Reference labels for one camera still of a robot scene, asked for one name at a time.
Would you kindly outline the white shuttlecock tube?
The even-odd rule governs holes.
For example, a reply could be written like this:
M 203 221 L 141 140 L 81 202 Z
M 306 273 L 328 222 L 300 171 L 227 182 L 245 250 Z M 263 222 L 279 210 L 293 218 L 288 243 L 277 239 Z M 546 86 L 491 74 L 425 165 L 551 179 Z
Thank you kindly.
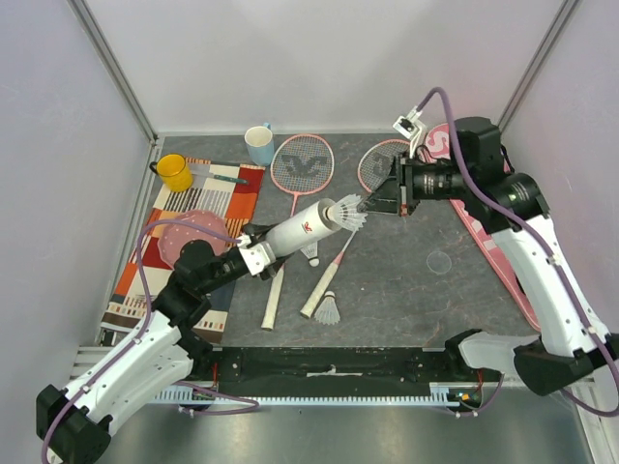
M 265 241 L 275 257 L 290 255 L 340 231 L 341 227 L 327 215 L 335 205 L 334 200 L 323 198 L 271 229 Z

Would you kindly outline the white shuttlecock black band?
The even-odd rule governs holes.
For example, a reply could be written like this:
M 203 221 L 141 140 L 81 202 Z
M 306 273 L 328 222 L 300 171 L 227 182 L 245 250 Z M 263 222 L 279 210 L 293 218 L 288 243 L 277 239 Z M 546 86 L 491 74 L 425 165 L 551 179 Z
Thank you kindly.
M 361 203 L 362 197 L 359 194 L 348 194 L 328 207 L 326 216 L 339 227 L 356 232 L 364 226 L 367 217 L 366 213 L 358 210 Z

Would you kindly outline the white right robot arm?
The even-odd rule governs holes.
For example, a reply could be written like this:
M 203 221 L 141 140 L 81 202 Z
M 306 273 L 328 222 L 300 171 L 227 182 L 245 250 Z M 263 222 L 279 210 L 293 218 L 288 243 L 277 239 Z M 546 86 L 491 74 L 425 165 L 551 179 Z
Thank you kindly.
M 461 381 L 477 369 L 501 371 L 544 396 L 583 379 L 607 359 L 616 361 L 618 336 L 579 290 L 540 188 L 530 176 L 511 169 L 500 129 L 484 117 L 456 121 L 467 168 L 463 174 L 454 155 L 435 159 L 422 146 L 425 127 L 417 114 L 399 117 L 394 127 L 410 148 L 380 168 L 380 184 L 366 199 L 366 211 L 406 216 L 422 200 L 462 201 L 507 258 L 539 325 L 533 337 L 469 330 L 449 339 L 442 359 L 445 373 Z

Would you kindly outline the white feather shuttlecock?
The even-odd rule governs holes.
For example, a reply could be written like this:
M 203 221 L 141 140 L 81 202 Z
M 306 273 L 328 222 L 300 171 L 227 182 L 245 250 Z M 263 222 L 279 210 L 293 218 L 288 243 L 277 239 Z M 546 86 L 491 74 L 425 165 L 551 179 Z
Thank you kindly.
M 301 252 L 307 258 L 311 267 L 317 267 L 320 263 L 318 257 L 318 243 L 314 242 L 301 248 Z

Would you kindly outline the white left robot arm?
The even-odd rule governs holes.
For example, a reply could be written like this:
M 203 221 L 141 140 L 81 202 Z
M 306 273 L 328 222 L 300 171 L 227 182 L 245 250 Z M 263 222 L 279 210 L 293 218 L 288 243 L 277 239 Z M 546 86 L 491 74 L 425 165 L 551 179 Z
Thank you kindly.
M 209 294 L 245 275 L 272 276 L 303 241 L 284 224 L 248 224 L 233 247 L 216 254 L 204 240 L 181 248 L 167 284 L 146 298 L 146 314 L 123 341 L 65 388 L 36 399 L 41 460 L 94 463 L 111 437 L 143 405 L 187 377 L 212 369 L 213 346 L 194 332 L 210 309 Z

